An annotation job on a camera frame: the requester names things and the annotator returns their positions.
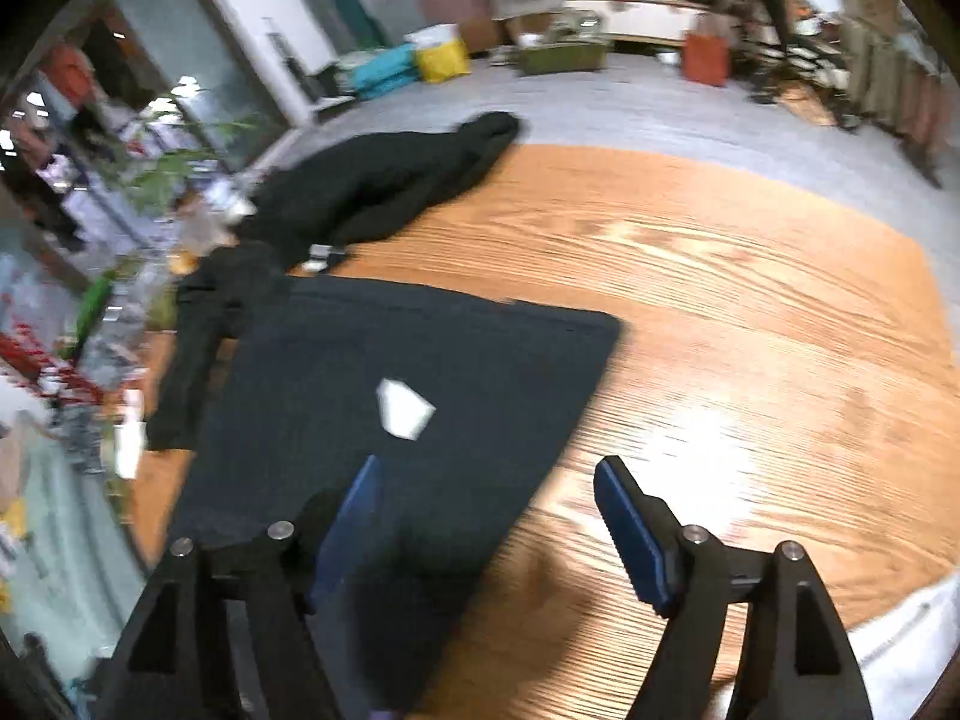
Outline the yellow shopping bag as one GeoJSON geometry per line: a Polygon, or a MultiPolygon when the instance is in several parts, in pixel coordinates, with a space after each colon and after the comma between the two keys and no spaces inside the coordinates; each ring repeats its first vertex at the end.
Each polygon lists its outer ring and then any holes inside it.
{"type": "Polygon", "coordinates": [[[446,83],[470,73],[470,55],[460,37],[438,46],[420,47],[415,51],[416,68],[423,83],[446,83]]]}

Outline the olive green crate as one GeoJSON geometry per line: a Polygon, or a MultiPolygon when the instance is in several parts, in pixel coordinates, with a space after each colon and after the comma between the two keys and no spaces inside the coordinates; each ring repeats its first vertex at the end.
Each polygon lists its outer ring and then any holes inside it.
{"type": "Polygon", "coordinates": [[[599,41],[558,41],[519,49],[514,65],[523,75],[601,71],[608,45],[599,41]]]}

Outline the teal suitcase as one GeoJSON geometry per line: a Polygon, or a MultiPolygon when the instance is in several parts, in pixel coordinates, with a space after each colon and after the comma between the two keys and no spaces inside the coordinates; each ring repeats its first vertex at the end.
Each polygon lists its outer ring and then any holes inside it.
{"type": "Polygon", "coordinates": [[[366,64],[348,73],[352,93],[359,99],[376,99],[396,89],[420,82],[412,44],[383,50],[366,64]]]}

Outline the brown ribbed suitcase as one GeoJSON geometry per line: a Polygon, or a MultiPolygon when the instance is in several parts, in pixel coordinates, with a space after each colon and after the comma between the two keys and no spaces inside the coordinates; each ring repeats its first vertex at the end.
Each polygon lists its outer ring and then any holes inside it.
{"type": "Polygon", "coordinates": [[[488,0],[418,0],[428,26],[455,25],[470,55],[488,54],[503,41],[488,0]]]}

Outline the green potted plant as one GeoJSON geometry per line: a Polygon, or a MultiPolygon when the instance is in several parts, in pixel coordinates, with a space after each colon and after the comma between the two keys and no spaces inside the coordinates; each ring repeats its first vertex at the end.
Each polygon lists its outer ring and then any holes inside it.
{"type": "Polygon", "coordinates": [[[259,114],[204,122],[181,96],[161,94],[116,133],[99,138],[99,176],[133,211],[158,218],[195,188],[229,174],[229,158],[259,125],[259,114]]]}

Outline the white low cabinet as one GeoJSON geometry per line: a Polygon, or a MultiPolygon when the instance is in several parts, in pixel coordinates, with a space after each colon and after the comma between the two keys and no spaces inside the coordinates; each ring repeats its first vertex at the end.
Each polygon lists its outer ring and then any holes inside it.
{"type": "Polygon", "coordinates": [[[615,43],[680,47],[708,8],[682,0],[566,0],[569,8],[594,11],[615,43]]]}

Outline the black striped cuff garment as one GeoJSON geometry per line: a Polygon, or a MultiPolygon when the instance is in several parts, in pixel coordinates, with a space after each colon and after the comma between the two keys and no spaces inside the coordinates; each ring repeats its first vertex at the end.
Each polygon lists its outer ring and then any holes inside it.
{"type": "Polygon", "coordinates": [[[302,273],[324,273],[343,265],[350,257],[347,247],[313,244],[309,247],[308,258],[299,266],[302,273]]]}

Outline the black clothes pile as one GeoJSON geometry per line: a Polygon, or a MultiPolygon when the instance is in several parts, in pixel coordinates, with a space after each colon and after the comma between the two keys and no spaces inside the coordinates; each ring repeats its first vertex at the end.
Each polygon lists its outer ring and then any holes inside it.
{"type": "Polygon", "coordinates": [[[235,236],[270,245],[283,268],[308,260],[314,245],[384,241],[480,185],[521,128],[495,110],[448,132],[347,138],[263,179],[252,195],[256,211],[236,224],[235,236]]]}

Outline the white folded cloth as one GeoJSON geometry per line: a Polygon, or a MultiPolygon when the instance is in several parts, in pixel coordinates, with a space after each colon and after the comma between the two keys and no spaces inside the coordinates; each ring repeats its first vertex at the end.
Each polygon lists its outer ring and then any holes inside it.
{"type": "Polygon", "coordinates": [[[911,718],[958,647],[958,572],[850,632],[875,718],[911,718]]]}

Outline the red berry branches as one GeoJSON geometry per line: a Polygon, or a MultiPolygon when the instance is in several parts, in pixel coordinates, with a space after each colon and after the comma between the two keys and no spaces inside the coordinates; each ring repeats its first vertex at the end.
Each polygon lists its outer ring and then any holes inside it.
{"type": "Polygon", "coordinates": [[[71,362],[48,353],[23,322],[2,333],[2,362],[13,372],[18,387],[55,405],[103,405],[103,390],[71,362]]]}

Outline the orange paper bag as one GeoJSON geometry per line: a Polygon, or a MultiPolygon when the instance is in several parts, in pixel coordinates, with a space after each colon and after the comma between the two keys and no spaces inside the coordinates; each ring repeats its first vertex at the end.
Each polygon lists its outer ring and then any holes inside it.
{"type": "Polygon", "coordinates": [[[716,34],[688,31],[682,47],[682,73],[693,83],[724,86],[731,73],[726,39],[716,34]]]}

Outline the black garment with white tag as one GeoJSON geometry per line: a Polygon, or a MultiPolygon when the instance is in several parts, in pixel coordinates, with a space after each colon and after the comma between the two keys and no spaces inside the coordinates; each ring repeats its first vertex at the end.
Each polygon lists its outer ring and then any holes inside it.
{"type": "Polygon", "coordinates": [[[311,622],[342,712],[415,706],[483,571],[560,460],[619,341],[589,310],[286,275],[222,247],[176,289],[146,435],[194,458],[171,536],[239,543],[381,472],[311,622]]]}

